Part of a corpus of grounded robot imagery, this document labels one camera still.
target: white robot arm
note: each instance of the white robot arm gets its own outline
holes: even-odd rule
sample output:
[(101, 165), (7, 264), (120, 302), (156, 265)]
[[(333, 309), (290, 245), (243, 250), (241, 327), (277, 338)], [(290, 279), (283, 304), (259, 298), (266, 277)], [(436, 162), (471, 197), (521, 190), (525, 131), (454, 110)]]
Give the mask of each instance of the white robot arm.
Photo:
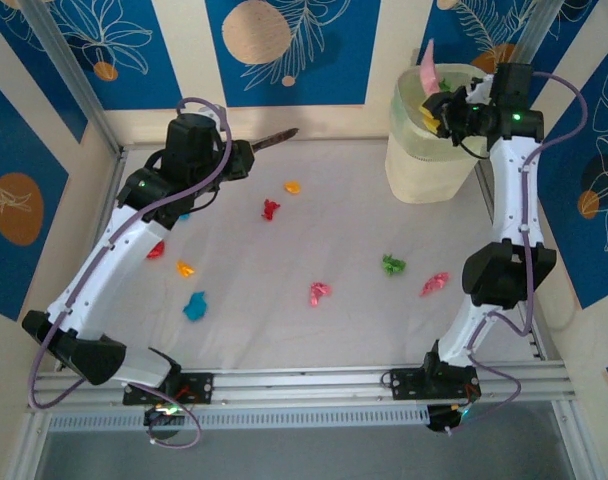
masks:
[[(187, 380), (182, 376), (190, 374), (183, 374), (180, 366), (161, 352), (127, 348), (106, 336), (109, 322), (114, 321), (108, 306), (151, 249), (170, 233), (181, 215), (191, 211), (198, 196), (215, 196), (221, 182), (246, 178), (254, 152), (297, 133), (297, 129), (286, 130), (251, 145), (230, 140), (230, 129), (225, 125), (229, 140), (224, 147), (219, 122), (213, 119), (223, 118), (221, 110), (214, 115), (213, 109), (218, 107), (201, 99), (186, 101), (212, 108), (195, 114), (180, 113), (178, 107), (178, 117), (169, 124), (165, 148), (128, 177), (106, 230), (78, 274), (46, 312), (30, 311), (22, 322), (41, 344), (42, 355), (48, 349), (93, 385), (117, 379), (175, 398), (181, 382)], [(30, 384), (37, 366), (33, 366)], [(148, 395), (141, 393), (133, 397), (150, 404)], [(35, 408), (46, 408), (58, 400), (40, 405), (32, 389), (29, 394), (29, 403)]]
[[(493, 228), (490, 243), (466, 260), (462, 288), (467, 297), (449, 330), (422, 367), (391, 370), (395, 399), (476, 401), (481, 391), (473, 355), (495, 321), (506, 319), (502, 311), (525, 300), (532, 307), (535, 289), (555, 266), (556, 252), (544, 248), (538, 220), (544, 122), (541, 112), (529, 108), (532, 74), (530, 65), (500, 64), (494, 75), (474, 80), (469, 88), (431, 95), (422, 106), (426, 126), (451, 138), (454, 146), (467, 136), (487, 138), (495, 181)], [(522, 336), (530, 327), (528, 321), (523, 330), (509, 325)], [(456, 425), (458, 412), (452, 413)], [(449, 426), (443, 418), (429, 428)]]
[[(468, 296), (451, 328), (435, 342), (421, 368), (391, 371), (391, 380), (397, 381), (396, 399), (461, 398), (464, 386), (477, 382), (471, 355), (494, 323), (493, 314), (526, 300), (555, 265), (555, 251), (544, 248), (538, 221), (539, 157), (533, 153), (543, 141), (544, 126), (542, 114), (528, 107), (531, 75), (529, 65), (500, 64), (495, 75), (475, 80), (469, 88), (432, 95), (423, 105), (427, 126), (436, 135), (451, 138), (454, 146), (467, 136), (487, 137), (495, 213), (491, 242), (466, 261), (462, 287)], [(180, 114), (170, 123), (165, 149), (128, 178), (106, 231), (80, 273), (47, 312), (31, 311), (22, 323), (43, 349), (94, 385), (119, 379), (175, 398), (179, 365), (160, 352), (127, 349), (105, 335), (111, 321), (109, 301), (179, 216), (193, 208), (195, 198), (217, 193), (221, 181), (245, 178), (254, 151), (297, 131), (255, 145), (235, 141), (222, 167), (218, 126), (208, 116)], [(151, 208), (201, 185), (214, 172), (214, 180), (199, 191)], [(470, 402), (480, 394), (476, 389)]]

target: translucent plastic container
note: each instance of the translucent plastic container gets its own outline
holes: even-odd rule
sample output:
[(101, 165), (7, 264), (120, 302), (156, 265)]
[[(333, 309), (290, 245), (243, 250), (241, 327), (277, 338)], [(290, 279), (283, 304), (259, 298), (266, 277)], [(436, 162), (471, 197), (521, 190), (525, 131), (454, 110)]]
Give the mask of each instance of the translucent plastic container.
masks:
[[(436, 65), (440, 79), (451, 91), (485, 73), (471, 65)], [(418, 110), (426, 100), (419, 66), (404, 72), (397, 81), (390, 110), (390, 133), (386, 152), (386, 176), (393, 195), (405, 203), (432, 203), (450, 200), (477, 163), (450, 139), (440, 139), (424, 126)], [(484, 137), (469, 137), (466, 146), (482, 154)]]

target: blue gummy candy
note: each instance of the blue gummy candy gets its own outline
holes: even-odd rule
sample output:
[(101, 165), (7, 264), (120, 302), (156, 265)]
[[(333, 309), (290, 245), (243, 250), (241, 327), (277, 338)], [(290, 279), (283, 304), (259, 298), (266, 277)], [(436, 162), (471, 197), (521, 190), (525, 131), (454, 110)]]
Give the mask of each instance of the blue gummy candy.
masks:
[(208, 305), (206, 304), (206, 301), (204, 301), (204, 293), (205, 292), (197, 292), (191, 295), (191, 300), (188, 302), (188, 305), (184, 307), (184, 313), (192, 322), (198, 321), (206, 314)]

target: pink toy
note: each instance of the pink toy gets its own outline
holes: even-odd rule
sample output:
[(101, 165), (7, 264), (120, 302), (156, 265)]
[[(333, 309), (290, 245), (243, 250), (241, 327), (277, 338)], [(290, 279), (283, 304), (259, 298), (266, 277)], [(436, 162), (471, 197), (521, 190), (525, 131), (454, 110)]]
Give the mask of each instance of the pink toy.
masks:
[(437, 70), (433, 61), (432, 38), (428, 41), (426, 51), (420, 63), (420, 82), (422, 82), (422, 89), (424, 89), (424, 94), (427, 97), (440, 92), (440, 80), (437, 78)]
[(422, 293), (420, 293), (420, 297), (428, 295), (429, 293), (435, 290), (441, 290), (446, 286), (446, 282), (448, 282), (451, 276), (448, 272), (438, 273), (437, 275), (433, 275), (428, 282), (424, 284), (424, 288), (422, 289)]
[(325, 283), (315, 282), (311, 284), (311, 307), (317, 307), (320, 297), (326, 297), (331, 294), (330, 285)]

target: red toy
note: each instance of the red toy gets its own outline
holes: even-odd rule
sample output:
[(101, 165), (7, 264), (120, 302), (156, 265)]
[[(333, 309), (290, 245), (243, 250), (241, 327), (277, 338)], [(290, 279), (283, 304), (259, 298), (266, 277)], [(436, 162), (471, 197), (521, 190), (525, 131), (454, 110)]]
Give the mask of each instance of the red toy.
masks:
[(437, 275), (433, 275), (428, 282), (424, 284), (424, 288), (422, 289), (422, 293), (420, 293), (420, 297), (427, 295), (435, 290), (440, 290), (444, 288), (446, 282), (448, 282), (451, 276), (448, 272), (438, 273)]
[(281, 205), (279, 203), (272, 202), (267, 198), (266, 200), (264, 200), (264, 213), (262, 214), (262, 217), (264, 217), (267, 221), (270, 222), (271, 220), (273, 220), (273, 213), (275, 213), (275, 210), (280, 208), (280, 206)]
[(161, 257), (164, 254), (164, 240), (153, 247), (153, 250), (148, 252), (146, 258), (153, 259), (157, 257)]
[(315, 282), (311, 284), (311, 307), (317, 307), (320, 297), (330, 295), (331, 291), (331, 286), (325, 283)]

